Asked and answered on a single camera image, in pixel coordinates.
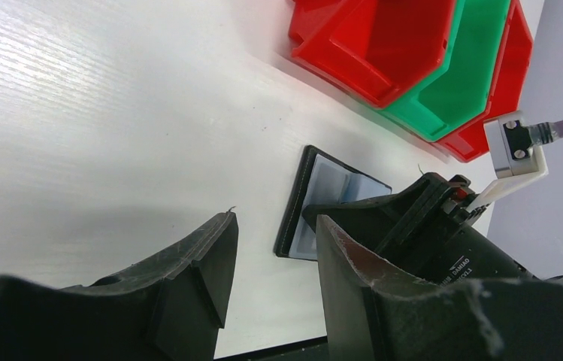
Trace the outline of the green bin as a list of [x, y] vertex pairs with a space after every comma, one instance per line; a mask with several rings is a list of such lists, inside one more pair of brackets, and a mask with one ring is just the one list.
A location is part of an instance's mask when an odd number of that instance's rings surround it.
[[436, 142], [484, 112], [510, 9], [509, 1], [459, 1], [449, 54], [390, 106], [375, 112]]

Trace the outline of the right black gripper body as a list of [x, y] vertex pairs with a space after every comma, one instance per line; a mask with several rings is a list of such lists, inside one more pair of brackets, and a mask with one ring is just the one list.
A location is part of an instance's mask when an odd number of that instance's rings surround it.
[[485, 208], [467, 210], [477, 197], [470, 185], [460, 174], [449, 180], [423, 174], [381, 201], [379, 209], [387, 221], [376, 254], [441, 286], [467, 278], [534, 278], [473, 227]]

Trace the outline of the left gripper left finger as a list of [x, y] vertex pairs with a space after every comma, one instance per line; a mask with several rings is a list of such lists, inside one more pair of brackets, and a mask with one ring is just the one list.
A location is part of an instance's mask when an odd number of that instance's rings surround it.
[[0, 360], [211, 360], [234, 280], [238, 220], [185, 238], [89, 286], [0, 275]]

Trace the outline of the black leather card holder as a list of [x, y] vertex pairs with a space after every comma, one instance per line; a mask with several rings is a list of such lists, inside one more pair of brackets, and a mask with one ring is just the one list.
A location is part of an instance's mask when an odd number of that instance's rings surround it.
[[302, 216], [308, 205], [340, 205], [391, 193], [392, 188], [381, 180], [313, 145], [305, 146], [274, 243], [274, 255], [317, 260], [315, 231]]

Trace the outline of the red bin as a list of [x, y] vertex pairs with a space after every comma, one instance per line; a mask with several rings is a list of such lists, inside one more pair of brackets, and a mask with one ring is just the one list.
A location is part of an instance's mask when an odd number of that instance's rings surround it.
[[534, 38], [520, 1], [512, 1], [495, 61], [485, 110], [434, 146], [466, 163], [489, 152], [484, 123], [518, 110], [522, 88], [531, 62]]
[[291, 58], [374, 108], [438, 70], [463, 1], [296, 1]]

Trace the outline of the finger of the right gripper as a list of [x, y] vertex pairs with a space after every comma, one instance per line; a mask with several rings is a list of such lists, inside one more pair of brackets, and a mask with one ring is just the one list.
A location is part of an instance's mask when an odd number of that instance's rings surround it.
[[312, 230], [327, 216], [351, 238], [396, 265], [421, 265], [440, 249], [446, 236], [438, 225], [446, 180], [421, 176], [405, 190], [342, 205], [308, 205], [302, 212]]

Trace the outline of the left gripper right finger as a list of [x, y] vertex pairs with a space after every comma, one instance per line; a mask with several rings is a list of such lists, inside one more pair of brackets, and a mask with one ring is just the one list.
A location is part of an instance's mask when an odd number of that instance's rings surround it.
[[376, 255], [330, 217], [318, 217], [316, 240], [332, 360], [563, 360], [563, 281], [441, 287]]

